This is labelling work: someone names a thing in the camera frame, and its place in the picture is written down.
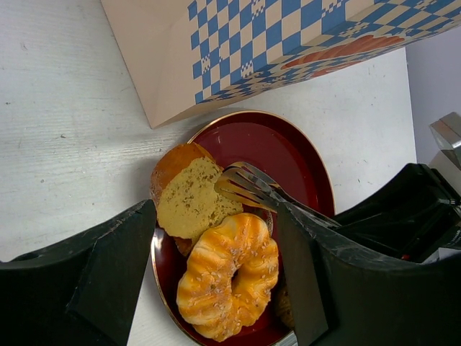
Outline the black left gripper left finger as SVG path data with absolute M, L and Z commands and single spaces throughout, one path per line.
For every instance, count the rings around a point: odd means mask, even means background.
M 2 345 L 126 345 L 156 227 L 152 200 L 1 263 Z

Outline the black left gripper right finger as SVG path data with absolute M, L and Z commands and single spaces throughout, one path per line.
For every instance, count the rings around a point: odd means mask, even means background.
M 460 256 L 373 251 L 282 203 L 277 230 L 299 345 L 458 345 Z

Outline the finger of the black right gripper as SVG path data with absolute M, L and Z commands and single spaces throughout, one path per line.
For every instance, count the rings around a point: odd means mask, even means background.
M 438 249 L 460 249 L 460 194 L 425 164 L 405 165 L 334 219 L 343 236 L 400 260 L 423 263 Z

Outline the metal serving tongs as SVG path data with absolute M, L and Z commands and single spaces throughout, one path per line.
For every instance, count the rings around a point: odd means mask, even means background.
M 341 225 L 291 197 L 269 175 L 255 166 L 237 161 L 226 167 L 214 185 L 217 193 L 244 205 L 276 213 L 280 203 L 289 203 L 316 223 L 337 229 Z

